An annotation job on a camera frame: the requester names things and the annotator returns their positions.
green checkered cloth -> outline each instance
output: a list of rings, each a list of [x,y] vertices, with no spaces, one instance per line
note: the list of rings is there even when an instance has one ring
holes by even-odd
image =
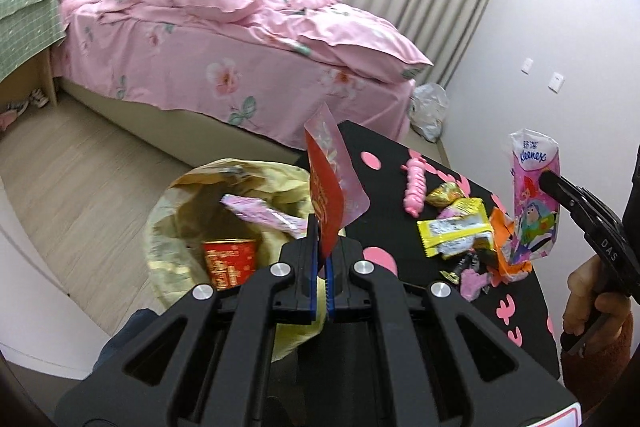
[[[65,37],[58,0],[0,0],[0,82]]]

white label with red border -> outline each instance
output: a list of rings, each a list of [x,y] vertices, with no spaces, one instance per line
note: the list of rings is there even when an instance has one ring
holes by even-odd
[[[534,423],[529,427],[578,427],[582,423],[582,411],[579,403],[574,403],[571,407],[559,412],[556,415]]]

metal screw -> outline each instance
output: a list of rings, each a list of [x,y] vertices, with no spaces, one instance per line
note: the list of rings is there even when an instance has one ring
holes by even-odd
[[[356,261],[353,265],[353,269],[356,270],[357,273],[361,275],[366,275],[367,273],[371,273],[374,270],[373,263],[371,261]]]
[[[287,263],[276,263],[270,268],[271,275],[276,277],[284,277],[291,273],[291,267]]]
[[[444,282],[434,282],[431,285],[431,293],[439,298],[449,297],[451,295],[451,286]]]
[[[208,284],[198,284],[191,292],[194,299],[206,301],[213,296],[213,288]]]

wall outlet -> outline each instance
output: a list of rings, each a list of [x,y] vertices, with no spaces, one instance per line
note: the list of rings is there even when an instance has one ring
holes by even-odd
[[[522,73],[529,74],[529,71],[531,71],[532,66],[533,66],[533,58],[526,58],[522,67],[520,68],[520,71],[522,71]]]
[[[560,73],[554,73],[554,76],[552,76],[551,80],[549,81],[549,89],[551,89],[553,92],[560,92],[562,84],[564,84],[564,76],[562,76]]]

white plastic bag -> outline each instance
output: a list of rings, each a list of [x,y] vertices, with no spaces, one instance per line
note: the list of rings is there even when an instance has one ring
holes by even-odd
[[[447,93],[438,84],[423,84],[415,88],[411,102],[411,127],[424,139],[436,143],[449,108]]]

